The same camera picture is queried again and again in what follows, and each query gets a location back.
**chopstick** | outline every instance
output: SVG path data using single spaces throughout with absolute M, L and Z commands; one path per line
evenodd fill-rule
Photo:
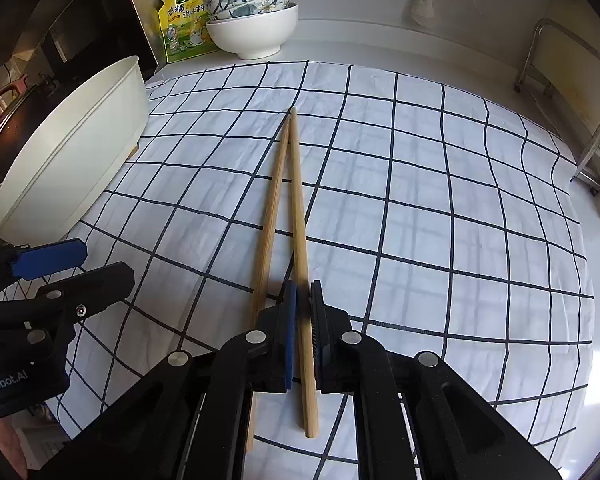
M 286 118 L 282 126 L 282 138 L 273 169 L 272 180 L 269 186 L 267 206 L 264 213 L 262 236 L 258 245 L 256 256 L 256 274 L 253 281 L 253 296 L 251 308 L 253 318 L 251 325 L 255 327 L 258 314 L 264 308 L 267 298 L 267 282 L 269 281 L 269 267 L 271 265 L 271 253 L 273 249 L 273 238 L 276 233 L 276 218 L 278 216 L 278 204 L 280 203 L 280 191 L 282 189 L 282 175 L 285 171 L 286 145 L 289 139 L 289 119 Z M 253 449 L 253 431 L 255 429 L 256 395 L 251 399 L 251 412 L 249 415 L 249 426 L 247 430 L 247 452 Z
M 298 114 L 291 108 L 288 124 L 291 144 L 291 199 L 294 228 L 294 270 L 298 303 L 296 324 L 298 326 L 298 349 L 300 354 L 300 377 L 302 380 L 302 412 L 304 434 L 308 438 L 318 436 L 318 399 L 314 371 L 314 336 L 309 306 L 309 269 L 306 257 L 306 232 L 304 228 L 304 206 L 302 205 L 302 174 L 300 170 L 300 143 L 298 139 Z

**red handle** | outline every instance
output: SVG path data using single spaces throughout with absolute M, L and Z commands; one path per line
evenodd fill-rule
M 18 95 L 24 94 L 24 92 L 27 91 L 27 74 L 23 74 L 19 79 L 16 79 L 16 81 L 12 81 L 8 85 L 0 88 L 0 96 L 9 90 L 14 90 Z

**checkered tablecloth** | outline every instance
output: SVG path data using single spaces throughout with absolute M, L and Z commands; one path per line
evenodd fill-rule
M 325 302 L 391 351 L 442 355 L 560 465 L 593 324 L 560 139 L 479 96 L 359 66 L 229 66 L 147 92 L 139 151 L 69 234 L 89 248 L 75 272 L 122 260 L 137 283 L 77 328 L 71 387 L 49 400 L 70 435 L 168 352 L 215 351 L 249 328 L 272 162 L 294 105 L 310 279 Z M 292 271 L 289 203 L 287 180 L 269 304 Z M 313 440 L 297 388 L 261 398 L 245 478 L 356 477 L 351 398 L 320 396 Z

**yellow pouch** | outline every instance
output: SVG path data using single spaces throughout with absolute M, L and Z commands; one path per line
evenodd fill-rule
M 206 31 L 202 0 L 165 0 L 158 11 L 167 63 L 218 50 Z

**silver screw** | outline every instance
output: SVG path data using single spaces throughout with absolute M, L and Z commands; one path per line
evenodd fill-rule
M 267 338 L 267 335 L 262 330 L 251 330 L 251 332 L 247 332 L 245 339 L 253 344 L 257 345 L 262 343 Z
M 422 366 L 426 366 L 427 368 L 433 368 L 438 364 L 438 356 L 433 352 L 423 352 L 418 356 L 418 361 Z
M 357 345 L 360 341 L 362 341 L 362 336 L 359 332 L 355 330 L 349 330 L 340 336 L 342 340 L 349 345 Z
M 29 341 L 29 343 L 31 343 L 32 345 L 35 345 L 37 343 L 40 343 L 41 341 L 44 341 L 45 337 L 45 331 L 36 328 L 27 334 L 27 341 Z
M 172 352 L 167 357 L 167 362 L 171 366 L 182 366 L 189 360 L 189 356 L 184 352 Z

